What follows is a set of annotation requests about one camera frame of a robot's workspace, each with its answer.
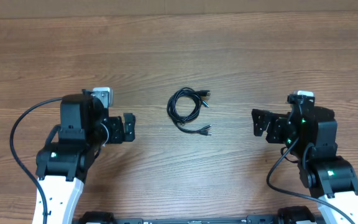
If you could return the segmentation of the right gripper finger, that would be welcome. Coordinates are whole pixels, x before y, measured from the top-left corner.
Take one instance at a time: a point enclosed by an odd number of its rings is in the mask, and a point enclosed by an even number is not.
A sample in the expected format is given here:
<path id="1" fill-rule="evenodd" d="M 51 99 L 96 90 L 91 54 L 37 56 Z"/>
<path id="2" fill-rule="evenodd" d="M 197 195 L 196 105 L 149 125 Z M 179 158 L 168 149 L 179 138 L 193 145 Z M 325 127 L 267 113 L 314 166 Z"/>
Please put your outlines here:
<path id="1" fill-rule="evenodd" d="M 270 120 L 274 114 L 267 110 L 253 109 L 251 115 L 253 120 Z"/>
<path id="2" fill-rule="evenodd" d="M 269 116 L 253 116 L 254 135 L 261 136 L 267 130 L 271 117 Z"/>

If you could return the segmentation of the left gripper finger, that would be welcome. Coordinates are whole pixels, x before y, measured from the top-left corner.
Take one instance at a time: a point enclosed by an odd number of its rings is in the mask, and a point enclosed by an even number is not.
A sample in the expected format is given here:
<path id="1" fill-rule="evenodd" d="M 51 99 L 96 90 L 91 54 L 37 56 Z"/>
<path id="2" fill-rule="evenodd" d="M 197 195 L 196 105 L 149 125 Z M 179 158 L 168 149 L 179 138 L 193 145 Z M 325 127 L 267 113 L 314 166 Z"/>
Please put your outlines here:
<path id="1" fill-rule="evenodd" d="M 124 123 L 124 141 L 132 142 L 135 140 L 135 122 Z"/>
<path id="2" fill-rule="evenodd" d="M 135 123 L 135 116 L 132 113 L 124 113 L 125 123 Z"/>

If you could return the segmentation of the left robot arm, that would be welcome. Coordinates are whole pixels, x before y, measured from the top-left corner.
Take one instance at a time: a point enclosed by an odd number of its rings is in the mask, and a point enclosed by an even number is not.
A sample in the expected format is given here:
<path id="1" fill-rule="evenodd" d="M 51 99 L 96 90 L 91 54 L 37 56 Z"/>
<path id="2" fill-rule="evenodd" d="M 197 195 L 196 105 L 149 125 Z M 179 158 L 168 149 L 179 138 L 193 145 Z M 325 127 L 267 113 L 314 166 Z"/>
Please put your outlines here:
<path id="1" fill-rule="evenodd" d="M 40 189 L 33 223 L 71 223 L 88 170 L 107 144 L 135 139 L 135 116 L 110 117 L 109 102 L 93 95 L 62 98 L 60 124 L 36 157 Z"/>

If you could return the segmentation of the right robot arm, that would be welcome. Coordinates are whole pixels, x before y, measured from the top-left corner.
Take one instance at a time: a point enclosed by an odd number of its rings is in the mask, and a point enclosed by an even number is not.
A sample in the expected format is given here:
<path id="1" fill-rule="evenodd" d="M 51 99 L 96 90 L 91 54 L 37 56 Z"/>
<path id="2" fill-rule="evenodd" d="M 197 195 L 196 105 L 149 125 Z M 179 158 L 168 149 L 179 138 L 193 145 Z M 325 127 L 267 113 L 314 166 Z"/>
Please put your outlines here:
<path id="1" fill-rule="evenodd" d="M 358 223 L 358 178 L 350 162 L 337 154 L 334 111 L 293 105 L 287 114 L 252 110 L 255 136 L 265 133 L 269 143 L 284 144 L 281 159 L 297 158 L 300 180 L 309 195 L 271 189 L 317 203 L 326 223 Z"/>

